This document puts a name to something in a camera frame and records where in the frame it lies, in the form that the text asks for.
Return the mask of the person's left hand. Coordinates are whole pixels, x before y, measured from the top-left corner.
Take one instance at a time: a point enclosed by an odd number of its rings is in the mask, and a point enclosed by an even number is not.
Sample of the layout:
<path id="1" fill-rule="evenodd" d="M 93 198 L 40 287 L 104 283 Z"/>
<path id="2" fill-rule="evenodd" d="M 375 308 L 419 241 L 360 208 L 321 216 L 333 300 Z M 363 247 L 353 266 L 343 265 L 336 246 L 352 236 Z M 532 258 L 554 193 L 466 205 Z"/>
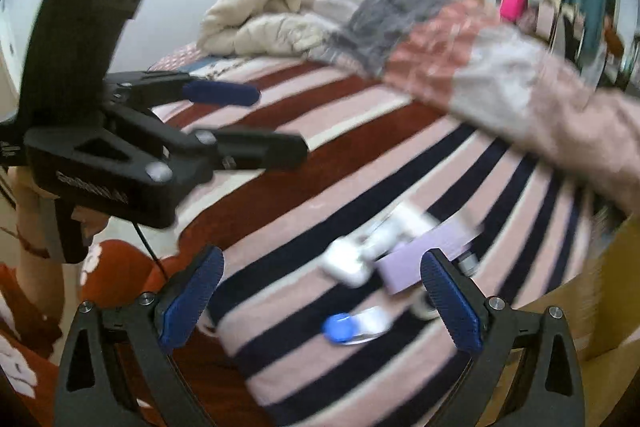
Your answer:
<path id="1" fill-rule="evenodd" d="M 59 279 L 62 265 L 81 265 L 110 217 L 75 206 L 70 210 L 72 237 L 63 239 L 58 231 L 63 218 L 55 216 L 56 207 L 64 207 L 62 200 L 38 187 L 27 167 L 10 167 L 9 179 L 16 196 L 16 235 L 21 243 L 18 277 L 36 282 Z"/>

